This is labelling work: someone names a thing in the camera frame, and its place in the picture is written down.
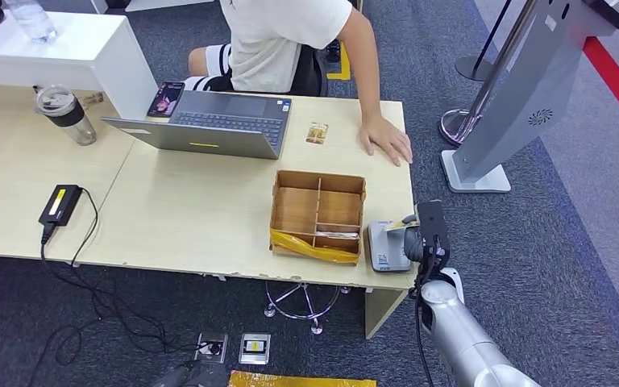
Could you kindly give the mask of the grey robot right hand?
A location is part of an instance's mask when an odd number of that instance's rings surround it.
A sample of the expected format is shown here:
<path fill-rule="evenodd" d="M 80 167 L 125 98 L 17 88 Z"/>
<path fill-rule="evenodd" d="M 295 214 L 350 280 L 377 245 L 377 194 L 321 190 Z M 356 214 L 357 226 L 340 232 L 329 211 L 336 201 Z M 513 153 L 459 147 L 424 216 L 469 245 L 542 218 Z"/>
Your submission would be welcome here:
<path fill-rule="evenodd" d="M 423 263 L 426 260 L 425 240 L 418 233 L 418 218 L 411 214 L 402 219 L 405 226 L 403 252 L 407 259 Z"/>

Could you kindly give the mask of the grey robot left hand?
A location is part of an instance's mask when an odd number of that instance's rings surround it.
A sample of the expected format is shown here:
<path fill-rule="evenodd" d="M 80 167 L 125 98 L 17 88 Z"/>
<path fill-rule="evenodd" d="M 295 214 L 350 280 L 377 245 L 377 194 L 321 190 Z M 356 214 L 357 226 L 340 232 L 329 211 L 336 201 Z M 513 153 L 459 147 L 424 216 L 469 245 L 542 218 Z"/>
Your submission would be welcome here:
<path fill-rule="evenodd" d="M 151 387 L 181 387 L 190 386 L 196 363 L 193 361 L 177 365 L 153 381 Z"/>

